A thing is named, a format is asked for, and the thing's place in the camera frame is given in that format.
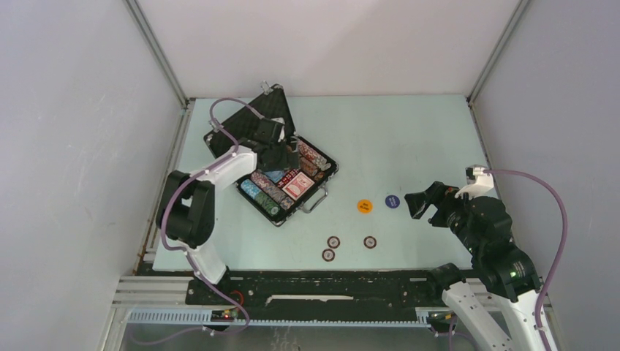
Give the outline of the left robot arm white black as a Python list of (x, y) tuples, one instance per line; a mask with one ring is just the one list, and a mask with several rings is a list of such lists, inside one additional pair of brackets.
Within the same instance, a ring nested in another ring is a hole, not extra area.
[(156, 225), (169, 251), (180, 251), (194, 274), (206, 281), (203, 295), (213, 304), (230, 298), (231, 285), (222, 279), (227, 265), (211, 240), (216, 225), (217, 197), (222, 190), (256, 170), (279, 170), (288, 156), (285, 121), (263, 118), (250, 138), (238, 139), (218, 121), (214, 131), (232, 146), (211, 164), (185, 173), (171, 172), (165, 181)]

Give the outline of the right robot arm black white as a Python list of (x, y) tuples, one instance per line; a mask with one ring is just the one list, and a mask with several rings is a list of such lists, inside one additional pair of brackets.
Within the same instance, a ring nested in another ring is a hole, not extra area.
[(529, 256), (512, 241), (512, 218), (503, 202), (487, 194), (492, 181), (462, 188), (434, 182), (404, 196), (410, 216), (420, 219), (431, 207), (433, 227), (447, 228), (471, 254), (472, 268), (495, 300), (507, 324), (504, 331), (480, 305), (461, 270), (452, 263), (434, 268), (426, 298), (446, 305), (466, 326), (480, 350), (557, 350), (539, 299), (543, 285)]

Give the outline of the blue small blind button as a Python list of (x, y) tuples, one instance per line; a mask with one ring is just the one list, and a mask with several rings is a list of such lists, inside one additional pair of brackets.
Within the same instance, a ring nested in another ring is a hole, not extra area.
[(385, 205), (388, 208), (397, 208), (397, 207), (400, 206), (400, 204), (401, 204), (401, 201), (400, 201), (399, 197), (396, 196), (396, 195), (388, 195), (385, 198)]

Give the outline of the orange big blind button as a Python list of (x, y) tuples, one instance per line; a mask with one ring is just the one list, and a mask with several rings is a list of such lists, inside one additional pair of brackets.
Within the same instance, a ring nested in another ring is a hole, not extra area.
[(373, 211), (373, 203), (368, 199), (359, 200), (357, 203), (357, 209), (362, 214), (370, 214)]

